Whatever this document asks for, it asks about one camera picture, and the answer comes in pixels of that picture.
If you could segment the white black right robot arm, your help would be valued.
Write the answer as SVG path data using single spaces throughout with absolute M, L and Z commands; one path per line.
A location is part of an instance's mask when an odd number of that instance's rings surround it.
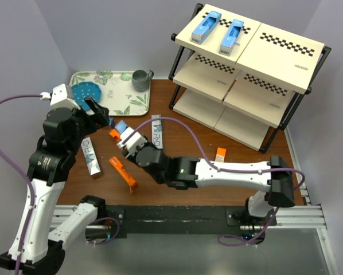
M 295 206 L 293 174 L 281 157 L 273 156 L 268 162 L 216 163 L 202 158 L 169 157 L 150 142 L 119 147 L 130 162 L 158 184 L 176 190 L 208 186 L 255 189 L 243 211 L 244 220 L 250 225 L 257 225 L 274 207 Z

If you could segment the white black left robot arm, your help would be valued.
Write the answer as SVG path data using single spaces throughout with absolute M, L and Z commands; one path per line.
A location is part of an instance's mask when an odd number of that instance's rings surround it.
M 56 229 L 50 225 L 58 198 L 76 163 L 83 139 L 109 124 L 109 110 L 90 96 L 82 107 L 56 107 L 43 122 L 43 135 L 29 159 L 27 172 L 20 171 L 28 185 L 23 216 L 11 248 L 0 255 L 0 267 L 16 274 L 56 274 L 69 244 L 87 225 L 107 218 L 104 199 L 87 195 L 75 212 Z

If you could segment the light blue Curaprox box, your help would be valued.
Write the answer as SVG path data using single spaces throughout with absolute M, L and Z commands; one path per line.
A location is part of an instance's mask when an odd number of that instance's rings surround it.
M 120 134 L 122 134 L 127 128 L 128 128 L 128 125 L 124 122 L 124 120 L 120 120 L 114 126 L 114 129 L 117 130 Z
M 238 19 L 234 19 L 230 24 L 228 31 L 225 34 L 224 39 L 220 44 L 219 53 L 230 56 L 232 49 L 238 39 L 242 29 L 244 26 L 244 22 Z
M 204 15 L 203 20 L 191 33 L 190 40 L 201 45 L 220 22 L 221 16 L 222 14 L 216 11 L 211 11 L 208 14 Z

